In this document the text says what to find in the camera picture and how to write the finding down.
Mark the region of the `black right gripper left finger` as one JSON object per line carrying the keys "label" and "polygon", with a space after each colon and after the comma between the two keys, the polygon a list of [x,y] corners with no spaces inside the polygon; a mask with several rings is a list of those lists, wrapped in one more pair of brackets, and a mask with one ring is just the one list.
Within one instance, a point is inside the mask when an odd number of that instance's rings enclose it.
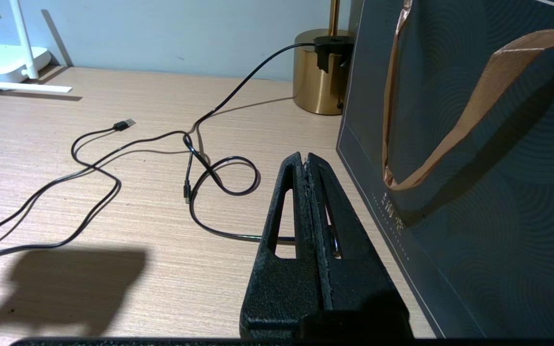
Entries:
{"label": "black right gripper left finger", "polygon": [[[312,207],[311,164],[299,152],[283,160],[277,175],[263,234],[253,263],[239,315],[243,339],[294,339],[299,322],[323,308],[323,294],[317,265],[317,240],[331,230],[331,218],[321,223]],[[286,193],[292,192],[294,213],[294,258],[276,254]]]}

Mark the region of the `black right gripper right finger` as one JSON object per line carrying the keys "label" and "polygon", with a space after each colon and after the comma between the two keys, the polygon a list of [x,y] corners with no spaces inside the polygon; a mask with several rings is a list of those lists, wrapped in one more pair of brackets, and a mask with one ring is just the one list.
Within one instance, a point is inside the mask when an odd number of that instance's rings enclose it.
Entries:
{"label": "black right gripper right finger", "polygon": [[412,339],[409,311],[336,174],[309,154],[305,171],[321,304],[304,339]]}

